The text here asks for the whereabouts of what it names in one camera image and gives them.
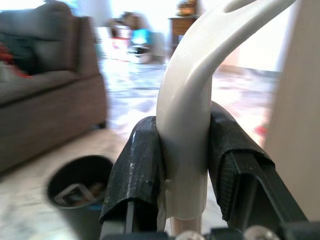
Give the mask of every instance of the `white pole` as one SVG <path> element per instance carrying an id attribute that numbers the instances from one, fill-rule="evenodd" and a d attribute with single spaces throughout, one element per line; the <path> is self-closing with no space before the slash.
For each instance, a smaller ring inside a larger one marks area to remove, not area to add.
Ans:
<path id="1" fill-rule="evenodd" d="M 203 14 L 176 48 L 163 77 L 156 113 L 166 163 L 167 218 L 175 218 L 174 235 L 191 228 L 201 231 L 207 201 L 212 74 L 226 56 L 294 1 L 229 1 Z"/>

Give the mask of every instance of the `black tape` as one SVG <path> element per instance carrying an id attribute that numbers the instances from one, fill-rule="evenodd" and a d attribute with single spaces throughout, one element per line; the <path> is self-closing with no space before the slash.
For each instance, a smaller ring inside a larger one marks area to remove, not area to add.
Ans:
<path id="1" fill-rule="evenodd" d="M 123 214 L 126 203 L 134 201 L 138 206 L 135 214 L 142 231 L 157 230 L 157 217 L 158 225 L 164 228 L 165 206 L 158 207 L 158 200 L 165 202 L 158 199 L 163 184 L 164 166 L 156 117 L 150 116 L 136 124 L 113 166 L 100 222 Z"/>
<path id="2" fill-rule="evenodd" d="M 225 161 L 228 153 L 251 153 L 259 164 L 273 165 L 268 154 L 239 126 L 219 104 L 211 103 L 208 168 L 223 219 L 228 221 L 236 184 L 236 169 Z"/>

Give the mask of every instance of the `sofa cushion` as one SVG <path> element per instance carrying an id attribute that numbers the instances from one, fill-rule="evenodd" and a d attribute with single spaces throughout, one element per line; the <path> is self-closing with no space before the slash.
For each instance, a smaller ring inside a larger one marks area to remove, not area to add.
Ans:
<path id="1" fill-rule="evenodd" d="M 69 84 L 77 79 L 72 71 L 48 71 L 8 82 L 0 82 L 0 106 Z"/>
<path id="2" fill-rule="evenodd" d="M 33 38 L 34 52 L 43 72 L 75 69 L 77 31 L 75 17 L 60 1 L 35 9 L 0 12 L 0 33 Z"/>
<path id="3" fill-rule="evenodd" d="M 11 36 L 0 32 L 0 45 L 4 44 L 12 55 L 13 63 L 28 75 L 39 74 L 34 39 L 28 36 Z"/>

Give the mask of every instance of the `decorative object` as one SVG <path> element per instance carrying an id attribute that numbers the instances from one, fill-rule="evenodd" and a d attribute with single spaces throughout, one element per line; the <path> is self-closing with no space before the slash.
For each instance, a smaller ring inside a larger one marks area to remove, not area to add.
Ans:
<path id="1" fill-rule="evenodd" d="M 190 16 L 196 14 L 197 0 L 181 0 L 177 5 L 178 16 Z"/>

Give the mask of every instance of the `red cloth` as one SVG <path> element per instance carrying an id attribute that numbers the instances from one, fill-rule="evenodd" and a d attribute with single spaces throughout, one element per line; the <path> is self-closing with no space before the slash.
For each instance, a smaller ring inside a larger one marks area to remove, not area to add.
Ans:
<path id="1" fill-rule="evenodd" d="M 29 79 L 31 78 L 30 75 L 27 75 L 25 73 L 23 73 L 14 63 L 14 58 L 13 56 L 10 54 L 9 50 L 7 49 L 7 47 L 0 42 L 0 60 L 4 61 L 7 65 L 10 65 L 12 67 L 13 72 L 22 78 L 26 78 Z"/>

